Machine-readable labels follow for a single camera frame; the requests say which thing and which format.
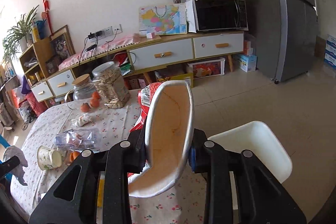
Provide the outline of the white trash bin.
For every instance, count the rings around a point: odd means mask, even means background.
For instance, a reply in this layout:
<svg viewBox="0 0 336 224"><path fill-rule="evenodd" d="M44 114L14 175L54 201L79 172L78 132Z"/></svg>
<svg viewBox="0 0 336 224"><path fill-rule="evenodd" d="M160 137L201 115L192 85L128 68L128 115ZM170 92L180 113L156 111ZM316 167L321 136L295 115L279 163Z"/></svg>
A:
<svg viewBox="0 0 336 224"><path fill-rule="evenodd" d="M291 159L273 131L261 121L252 121L213 135L209 140L232 152L252 151L280 183L291 175Z"/></svg>

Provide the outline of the floral paper cup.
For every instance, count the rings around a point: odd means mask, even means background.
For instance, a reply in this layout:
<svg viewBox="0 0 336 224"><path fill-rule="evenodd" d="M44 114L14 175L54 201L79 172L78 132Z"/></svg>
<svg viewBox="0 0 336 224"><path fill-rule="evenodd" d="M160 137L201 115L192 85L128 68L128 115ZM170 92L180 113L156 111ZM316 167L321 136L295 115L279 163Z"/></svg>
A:
<svg viewBox="0 0 336 224"><path fill-rule="evenodd" d="M62 166L62 155L55 149L41 145L37 151L37 161L41 170L51 170Z"/></svg>

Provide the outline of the clear plastic bottle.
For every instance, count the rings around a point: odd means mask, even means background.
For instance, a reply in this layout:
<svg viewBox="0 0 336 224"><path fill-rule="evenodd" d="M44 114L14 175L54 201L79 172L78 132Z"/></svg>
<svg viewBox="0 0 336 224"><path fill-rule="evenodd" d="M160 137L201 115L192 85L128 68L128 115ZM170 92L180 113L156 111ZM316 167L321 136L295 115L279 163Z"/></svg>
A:
<svg viewBox="0 0 336 224"><path fill-rule="evenodd" d="M75 128L57 134L53 144L66 150L97 150L101 146L101 139L97 128Z"/></svg>

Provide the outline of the crumpled snack wrapper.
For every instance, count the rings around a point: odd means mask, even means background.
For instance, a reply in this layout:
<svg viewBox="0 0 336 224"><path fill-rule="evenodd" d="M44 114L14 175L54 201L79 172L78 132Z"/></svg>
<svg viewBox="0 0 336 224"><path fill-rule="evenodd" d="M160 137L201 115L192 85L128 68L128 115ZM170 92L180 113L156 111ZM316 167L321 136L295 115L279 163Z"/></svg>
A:
<svg viewBox="0 0 336 224"><path fill-rule="evenodd" d="M84 125L93 122L94 117L90 113L84 113L79 117L72 119L71 123L75 127L83 127Z"/></svg>

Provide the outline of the mandarin orange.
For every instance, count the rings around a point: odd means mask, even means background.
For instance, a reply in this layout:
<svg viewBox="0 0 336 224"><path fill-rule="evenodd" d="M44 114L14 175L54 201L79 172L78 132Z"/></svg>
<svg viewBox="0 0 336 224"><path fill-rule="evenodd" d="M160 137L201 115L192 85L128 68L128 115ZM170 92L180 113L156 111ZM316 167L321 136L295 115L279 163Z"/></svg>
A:
<svg viewBox="0 0 336 224"><path fill-rule="evenodd" d="M92 98L100 100L101 97L100 97L100 94L97 91L95 91L92 93Z"/></svg>
<svg viewBox="0 0 336 224"><path fill-rule="evenodd" d="M100 106L100 100L98 100L97 98L91 98L90 106L91 108L98 108Z"/></svg>
<svg viewBox="0 0 336 224"><path fill-rule="evenodd" d="M83 103L81 106L80 106L80 110L81 112L83 113L88 113L91 111L91 107L88 103Z"/></svg>

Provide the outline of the cherry print tablecloth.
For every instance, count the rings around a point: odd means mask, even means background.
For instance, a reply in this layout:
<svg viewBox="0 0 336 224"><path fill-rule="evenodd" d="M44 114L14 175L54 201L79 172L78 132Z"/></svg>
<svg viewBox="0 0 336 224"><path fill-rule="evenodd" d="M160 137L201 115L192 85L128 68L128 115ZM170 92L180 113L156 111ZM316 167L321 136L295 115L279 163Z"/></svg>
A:
<svg viewBox="0 0 336 224"><path fill-rule="evenodd" d="M101 134L101 150L127 139L138 120L141 108L138 92L133 91L127 104L121 109L100 107L94 110L94 121L84 128L97 128ZM10 183L12 204L15 210L28 220L41 197L66 170L67 165L52 170L41 170L37 163L40 146L51 148L55 136L72 129L72 120L79 117L80 104L72 107L56 105L43 112L27 134L21 150L28 166L24 169L26 185L16 178ZM153 198L129 199L133 223L203 223L206 199L206 182L200 174L194 174L189 166L174 187Z"/></svg>

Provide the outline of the glass jar with cork lid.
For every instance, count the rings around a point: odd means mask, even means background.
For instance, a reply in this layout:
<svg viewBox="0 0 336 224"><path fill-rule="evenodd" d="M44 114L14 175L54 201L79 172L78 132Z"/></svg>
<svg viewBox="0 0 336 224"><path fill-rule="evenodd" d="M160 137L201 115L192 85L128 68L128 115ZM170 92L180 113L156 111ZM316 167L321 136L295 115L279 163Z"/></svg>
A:
<svg viewBox="0 0 336 224"><path fill-rule="evenodd" d="M70 110L76 110L73 108L70 102L68 102L68 96L70 93L73 94L72 98L74 101L84 100L92 97L92 94L96 92L96 87L91 80L90 74L84 74L76 78L72 82L72 89L66 93L64 96L64 102Z"/></svg>

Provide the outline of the plastic jar of seeds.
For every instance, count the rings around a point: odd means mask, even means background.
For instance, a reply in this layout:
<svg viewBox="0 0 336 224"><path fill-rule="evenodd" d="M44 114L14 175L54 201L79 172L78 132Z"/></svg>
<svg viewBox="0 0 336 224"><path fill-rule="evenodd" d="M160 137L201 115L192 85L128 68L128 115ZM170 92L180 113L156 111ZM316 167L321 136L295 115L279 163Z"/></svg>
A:
<svg viewBox="0 0 336 224"><path fill-rule="evenodd" d="M93 84L104 105L109 109L120 109L130 99L121 69L113 61L99 65L92 71Z"/></svg>

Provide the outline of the wooden tv cabinet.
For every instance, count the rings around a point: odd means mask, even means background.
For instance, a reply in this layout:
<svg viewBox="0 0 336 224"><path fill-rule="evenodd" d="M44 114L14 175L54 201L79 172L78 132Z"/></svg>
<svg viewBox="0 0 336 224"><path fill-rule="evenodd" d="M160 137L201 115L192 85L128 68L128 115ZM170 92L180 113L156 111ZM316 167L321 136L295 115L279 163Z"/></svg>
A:
<svg viewBox="0 0 336 224"><path fill-rule="evenodd" d="M97 50L75 54L65 65L56 68L56 72L43 77L31 86L35 98L43 102L50 98L66 95L72 89L70 80L79 75L76 71L82 64L92 64L109 54L127 53L131 64L131 72L127 76L147 73L168 65L188 61L206 59L217 56L232 56L242 53L244 32L229 31L223 33L189 33L184 35L156 36L153 39L138 38L122 39L123 44L114 41L105 51Z"/></svg>

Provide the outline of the yellow cardboard box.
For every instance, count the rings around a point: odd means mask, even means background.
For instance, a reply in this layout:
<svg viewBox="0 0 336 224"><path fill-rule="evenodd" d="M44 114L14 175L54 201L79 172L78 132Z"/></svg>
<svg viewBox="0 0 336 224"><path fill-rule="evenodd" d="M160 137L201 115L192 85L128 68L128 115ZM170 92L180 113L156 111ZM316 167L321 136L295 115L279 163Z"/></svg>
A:
<svg viewBox="0 0 336 224"><path fill-rule="evenodd" d="M165 75L163 73L160 73L159 71L155 71L155 78L157 82L165 82L165 81L186 81L190 88L194 87L194 77L192 73L185 73L180 75Z"/></svg>

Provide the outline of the wooden shelf cabinet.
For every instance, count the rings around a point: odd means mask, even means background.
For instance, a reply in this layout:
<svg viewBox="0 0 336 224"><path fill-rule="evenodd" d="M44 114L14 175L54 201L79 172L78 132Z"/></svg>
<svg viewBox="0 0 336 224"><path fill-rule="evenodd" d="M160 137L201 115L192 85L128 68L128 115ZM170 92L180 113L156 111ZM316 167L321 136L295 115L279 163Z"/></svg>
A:
<svg viewBox="0 0 336 224"><path fill-rule="evenodd" d="M30 87L33 87L51 75L47 68L47 61L54 54L50 37L33 43L21 54L19 61Z"/></svg>

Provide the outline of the pink keyboard cover cloth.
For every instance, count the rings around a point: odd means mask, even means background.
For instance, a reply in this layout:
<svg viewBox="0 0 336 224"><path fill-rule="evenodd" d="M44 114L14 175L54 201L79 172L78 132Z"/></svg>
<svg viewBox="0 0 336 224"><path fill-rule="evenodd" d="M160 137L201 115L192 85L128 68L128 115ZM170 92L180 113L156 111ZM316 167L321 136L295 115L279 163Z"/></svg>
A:
<svg viewBox="0 0 336 224"><path fill-rule="evenodd" d="M59 65L59 70L62 71L63 69L66 69L72 65L80 63L80 61L90 59L91 57L95 57L96 55L107 53L112 50L137 44L139 42L140 42L139 34L133 34L132 36L126 36L119 40L106 42L100 46L97 46L97 48L94 50L89 50L87 52L84 51L83 53L76 53L68 57L67 59L61 62L61 64Z"/></svg>

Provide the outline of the red gift box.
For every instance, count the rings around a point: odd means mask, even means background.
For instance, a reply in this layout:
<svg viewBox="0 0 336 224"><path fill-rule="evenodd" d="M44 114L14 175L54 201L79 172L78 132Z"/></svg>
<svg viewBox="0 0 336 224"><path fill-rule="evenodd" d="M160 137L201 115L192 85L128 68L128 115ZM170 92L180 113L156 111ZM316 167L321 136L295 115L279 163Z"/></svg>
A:
<svg viewBox="0 0 336 224"><path fill-rule="evenodd" d="M193 73L195 79L201 79L213 76L222 76L225 74L226 59L221 57L216 60L200 61L196 63L188 63L189 72Z"/></svg>

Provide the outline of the framed cat picture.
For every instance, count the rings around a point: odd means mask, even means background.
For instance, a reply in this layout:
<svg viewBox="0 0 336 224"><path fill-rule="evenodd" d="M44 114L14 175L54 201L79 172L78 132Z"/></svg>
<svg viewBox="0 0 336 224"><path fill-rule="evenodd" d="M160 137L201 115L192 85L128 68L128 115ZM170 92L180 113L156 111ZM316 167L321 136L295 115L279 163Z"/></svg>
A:
<svg viewBox="0 0 336 224"><path fill-rule="evenodd" d="M50 35L50 43L61 61L75 54L68 26L65 25Z"/></svg>

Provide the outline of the potted spider plant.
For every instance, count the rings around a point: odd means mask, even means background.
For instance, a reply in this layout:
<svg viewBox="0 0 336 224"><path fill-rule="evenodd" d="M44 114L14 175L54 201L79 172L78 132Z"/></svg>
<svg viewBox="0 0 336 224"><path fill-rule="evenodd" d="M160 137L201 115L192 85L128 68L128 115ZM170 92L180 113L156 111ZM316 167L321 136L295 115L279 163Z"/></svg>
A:
<svg viewBox="0 0 336 224"><path fill-rule="evenodd" d="M33 20L37 16L38 7L33 7L27 14L22 14L17 24L7 31L7 35L2 40L3 61L9 62L12 59L17 59L19 42L22 38L24 38L24 42L27 42L27 35L33 29Z"/></svg>

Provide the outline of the colourful china map board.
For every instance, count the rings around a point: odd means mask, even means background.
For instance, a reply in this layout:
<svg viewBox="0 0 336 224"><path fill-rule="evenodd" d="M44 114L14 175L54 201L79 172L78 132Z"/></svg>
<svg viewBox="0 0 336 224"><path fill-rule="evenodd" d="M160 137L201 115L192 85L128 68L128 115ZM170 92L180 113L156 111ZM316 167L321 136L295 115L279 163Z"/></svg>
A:
<svg viewBox="0 0 336 224"><path fill-rule="evenodd" d="M187 34L184 3L140 7L138 14L139 32L159 36Z"/></svg>

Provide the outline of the stacked blue water cartons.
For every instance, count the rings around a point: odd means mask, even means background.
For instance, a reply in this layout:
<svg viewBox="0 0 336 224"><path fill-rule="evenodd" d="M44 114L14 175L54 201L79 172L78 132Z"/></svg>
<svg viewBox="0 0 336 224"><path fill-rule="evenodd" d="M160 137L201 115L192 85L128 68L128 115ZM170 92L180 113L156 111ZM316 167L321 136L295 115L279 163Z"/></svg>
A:
<svg viewBox="0 0 336 224"><path fill-rule="evenodd" d="M331 35L327 36L323 61L330 65L333 69L336 68L336 38Z"/></svg>

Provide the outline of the brown cardboard box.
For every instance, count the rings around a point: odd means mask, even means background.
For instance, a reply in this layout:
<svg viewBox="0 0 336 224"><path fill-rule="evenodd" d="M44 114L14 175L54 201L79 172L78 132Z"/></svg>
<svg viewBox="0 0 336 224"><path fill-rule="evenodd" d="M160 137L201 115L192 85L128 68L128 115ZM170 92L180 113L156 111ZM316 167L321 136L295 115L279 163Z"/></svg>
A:
<svg viewBox="0 0 336 224"><path fill-rule="evenodd" d="M314 56L323 60L325 57L325 47L326 40L321 38L320 36L316 36Z"/></svg>

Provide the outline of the black microwave oven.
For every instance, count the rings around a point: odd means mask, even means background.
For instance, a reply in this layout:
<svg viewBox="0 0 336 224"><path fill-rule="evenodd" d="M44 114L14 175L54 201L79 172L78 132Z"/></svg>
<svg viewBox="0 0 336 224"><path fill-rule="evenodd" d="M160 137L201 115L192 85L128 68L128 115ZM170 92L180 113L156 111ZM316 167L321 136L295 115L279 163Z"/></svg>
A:
<svg viewBox="0 0 336 224"><path fill-rule="evenodd" d="M248 30L244 0L187 0L189 32Z"/></svg>

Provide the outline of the grey refrigerator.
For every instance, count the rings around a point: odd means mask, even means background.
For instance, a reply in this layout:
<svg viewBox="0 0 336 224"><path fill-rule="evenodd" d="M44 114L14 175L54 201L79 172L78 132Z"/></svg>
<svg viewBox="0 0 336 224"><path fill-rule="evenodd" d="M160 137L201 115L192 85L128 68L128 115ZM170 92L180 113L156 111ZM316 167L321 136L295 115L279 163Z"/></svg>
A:
<svg viewBox="0 0 336 224"><path fill-rule="evenodd" d="M246 0L257 69L275 83L306 73L318 31L315 0Z"/></svg>

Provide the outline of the wall power socket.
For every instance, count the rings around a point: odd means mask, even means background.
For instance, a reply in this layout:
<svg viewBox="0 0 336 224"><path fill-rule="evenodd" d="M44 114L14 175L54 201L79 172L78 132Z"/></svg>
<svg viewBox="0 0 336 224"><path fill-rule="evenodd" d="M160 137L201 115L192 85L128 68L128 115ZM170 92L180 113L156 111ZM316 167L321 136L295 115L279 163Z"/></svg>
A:
<svg viewBox="0 0 336 224"><path fill-rule="evenodd" d="M95 42L96 40L101 40L121 33L122 33L122 26L120 24L117 24L115 26L109 26L97 32L90 33L88 35L88 41Z"/></svg>

